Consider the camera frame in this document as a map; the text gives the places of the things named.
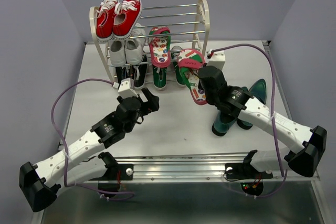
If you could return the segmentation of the green canvas sneaker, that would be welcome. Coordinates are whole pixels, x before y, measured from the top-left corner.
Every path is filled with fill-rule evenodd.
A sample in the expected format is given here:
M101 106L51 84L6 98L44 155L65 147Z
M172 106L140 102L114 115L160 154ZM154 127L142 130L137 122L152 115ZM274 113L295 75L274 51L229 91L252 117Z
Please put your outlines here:
M172 48L171 58L173 60L173 66L174 66L174 71L175 71L175 75L176 75L176 82L177 82L178 85L184 87L185 83L184 83L184 81L181 77L180 69L179 69L179 66L178 66L178 63L177 63L177 57L178 57L181 50L182 50L182 48L180 46L174 46Z
M167 78L167 68L160 68L156 66L152 66L153 71L153 84L154 87L158 90L163 90L166 87Z

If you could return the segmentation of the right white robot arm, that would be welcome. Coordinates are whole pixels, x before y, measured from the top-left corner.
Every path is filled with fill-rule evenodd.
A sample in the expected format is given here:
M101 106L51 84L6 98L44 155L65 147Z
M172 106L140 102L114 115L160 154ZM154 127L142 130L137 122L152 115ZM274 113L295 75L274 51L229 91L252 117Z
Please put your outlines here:
M282 142L275 151L250 151L240 163L227 163L228 179L272 178L275 170L290 169L303 177L312 177L325 152L327 131L321 126L307 127L273 112L256 96L243 88L229 86L221 70L214 66L200 69L200 83L207 103L219 110L213 132L222 135L219 124L245 121Z

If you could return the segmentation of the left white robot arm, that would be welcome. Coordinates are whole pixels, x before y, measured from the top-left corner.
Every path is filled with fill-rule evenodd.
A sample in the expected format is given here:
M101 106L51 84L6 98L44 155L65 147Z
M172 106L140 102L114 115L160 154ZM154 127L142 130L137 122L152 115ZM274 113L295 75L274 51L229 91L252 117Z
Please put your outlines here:
M138 94L119 96L116 110L96 123L80 139L49 159L32 164L27 162L19 170L19 187L33 212L50 206L61 189L59 180L90 155L117 143L133 130L138 119L159 110L159 97L147 88L142 89L147 101Z

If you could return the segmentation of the green metallic loafer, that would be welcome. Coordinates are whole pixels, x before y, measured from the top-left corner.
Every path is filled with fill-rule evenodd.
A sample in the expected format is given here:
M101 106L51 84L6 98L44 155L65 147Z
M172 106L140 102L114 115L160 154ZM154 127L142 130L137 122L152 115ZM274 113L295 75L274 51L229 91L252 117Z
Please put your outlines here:
M257 80L248 90L254 97L256 97L262 104L266 104L267 100L267 86L265 79ZM237 124L244 130L249 130L253 127L253 124L237 119Z
M224 136L236 120L236 118L219 111L212 125L212 132L217 136Z

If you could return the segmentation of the pink kids sandal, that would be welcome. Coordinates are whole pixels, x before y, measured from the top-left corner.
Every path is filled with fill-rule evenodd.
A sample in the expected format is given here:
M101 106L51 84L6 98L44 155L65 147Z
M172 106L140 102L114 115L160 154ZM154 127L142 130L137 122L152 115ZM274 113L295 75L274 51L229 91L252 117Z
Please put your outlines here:
M170 29L167 26L153 27L149 35L153 35L148 38L152 65L158 68L168 67L171 63Z
M206 95L199 87L198 71L205 63L197 49L182 49L177 57L177 65L184 84L189 88L191 97L197 105L205 105Z

